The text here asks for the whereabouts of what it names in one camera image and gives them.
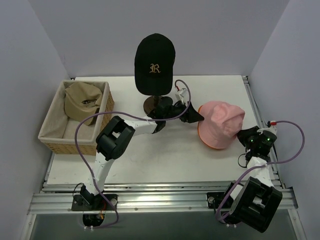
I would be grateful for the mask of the pink cap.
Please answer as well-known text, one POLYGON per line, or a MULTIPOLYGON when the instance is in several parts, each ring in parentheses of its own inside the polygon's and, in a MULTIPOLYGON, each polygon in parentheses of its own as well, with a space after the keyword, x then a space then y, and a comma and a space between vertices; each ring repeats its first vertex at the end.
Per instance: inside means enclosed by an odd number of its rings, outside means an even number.
POLYGON ((226 140, 225 146, 228 148, 236 139, 237 133, 242 130, 245 111, 237 105, 224 101, 209 101, 204 105, 212 107, 211 120, 220 127, 226 140))

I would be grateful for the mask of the black baseball cap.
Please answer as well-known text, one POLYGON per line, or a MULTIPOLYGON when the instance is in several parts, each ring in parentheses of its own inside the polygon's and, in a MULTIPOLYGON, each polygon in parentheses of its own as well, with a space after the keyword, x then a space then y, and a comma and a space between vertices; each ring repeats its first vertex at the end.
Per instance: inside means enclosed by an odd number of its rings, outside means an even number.
POLYGON ((172 41, 160 33, 145 37, 134 58, 137 90, 146 96, 167 95, 172 90, 176 50, 172 41))

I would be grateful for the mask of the beige cap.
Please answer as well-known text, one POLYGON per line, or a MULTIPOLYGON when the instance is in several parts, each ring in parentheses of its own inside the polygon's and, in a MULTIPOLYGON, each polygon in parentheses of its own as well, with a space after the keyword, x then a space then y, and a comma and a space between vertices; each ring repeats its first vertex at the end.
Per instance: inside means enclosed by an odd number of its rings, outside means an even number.
POLYGON ((72 120, 81 122, 99 112, 102 91, 88 83, 72 83, 65 89, 64 112, 72 120))

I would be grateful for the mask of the orange cap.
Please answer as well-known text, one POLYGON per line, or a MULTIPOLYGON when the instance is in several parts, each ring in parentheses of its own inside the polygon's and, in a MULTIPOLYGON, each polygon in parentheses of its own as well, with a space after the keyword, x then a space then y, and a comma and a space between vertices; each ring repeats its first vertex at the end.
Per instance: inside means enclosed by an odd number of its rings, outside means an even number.
POLYGON ((211 111, 212 107, 207 107, 204 104, 198 108, 198 113, 203 115, 204 120, 197 124, 197 135, 208 148, 222 150, 226 148, 226 140, 216 121, 212 121, 211 111))

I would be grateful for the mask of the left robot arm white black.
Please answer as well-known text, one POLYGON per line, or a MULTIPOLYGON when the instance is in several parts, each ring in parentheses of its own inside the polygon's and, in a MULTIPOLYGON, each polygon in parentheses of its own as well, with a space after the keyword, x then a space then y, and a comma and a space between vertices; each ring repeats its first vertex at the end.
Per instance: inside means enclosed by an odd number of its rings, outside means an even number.
POLYGON ((83 204, 90 210, 100 206, 100 192, 112 164, 127 149, 133 137, 142 134, 155 134, 166 126, 166 119, 178 117, 184 123, 196 123, 204 120, 190 102, 178 100, 173 103, 170 97, 149 97, 143 104, 146 116, 144 120, 124 120, 114 116, 96 138, 96 156, 93 174, 88 183, 81 187, 83 204))

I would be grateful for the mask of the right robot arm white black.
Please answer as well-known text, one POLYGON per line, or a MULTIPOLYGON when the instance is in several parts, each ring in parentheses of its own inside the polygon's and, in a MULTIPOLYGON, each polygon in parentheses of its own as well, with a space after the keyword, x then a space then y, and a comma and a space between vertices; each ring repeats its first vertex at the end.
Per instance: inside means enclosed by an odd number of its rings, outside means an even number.
POLYGON ((244 185, 238 184, 222 193, 223 203, 230 206, 229 216, 263 233, 269 227, 282 192, 275 189, 270 175, 269 153, 277 139, 277 128, 254 126, 237 134, 245 147, 246 168, 251 169, 244 185))

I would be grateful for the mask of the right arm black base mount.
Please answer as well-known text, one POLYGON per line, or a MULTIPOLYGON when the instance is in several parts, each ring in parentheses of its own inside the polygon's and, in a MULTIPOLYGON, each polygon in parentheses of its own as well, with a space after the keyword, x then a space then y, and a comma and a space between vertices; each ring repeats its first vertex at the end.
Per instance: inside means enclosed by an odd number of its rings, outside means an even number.
MULTIPOLYGON (((209 209, 217 209, 219 205, 221 204, 222 200, 224 199, 226 193, 219 191, 219 192, 207 192, 206 198, 207 198, 207 206, 209 209)), ((233 203, 233 199, 229 196, 224 205, 223 208, 230 208, 233 203)))

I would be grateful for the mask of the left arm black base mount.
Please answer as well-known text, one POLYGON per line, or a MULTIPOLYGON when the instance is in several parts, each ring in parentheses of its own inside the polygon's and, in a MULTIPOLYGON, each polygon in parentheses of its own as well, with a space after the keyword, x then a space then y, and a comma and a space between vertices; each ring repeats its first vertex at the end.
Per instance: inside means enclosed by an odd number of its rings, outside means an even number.
POLYGON ((71 210, 75 212, 112 211, 113 207, 101 195, 94 196, 93 201, 88 203, 82 195, 76 194, 73 196, 71 210))

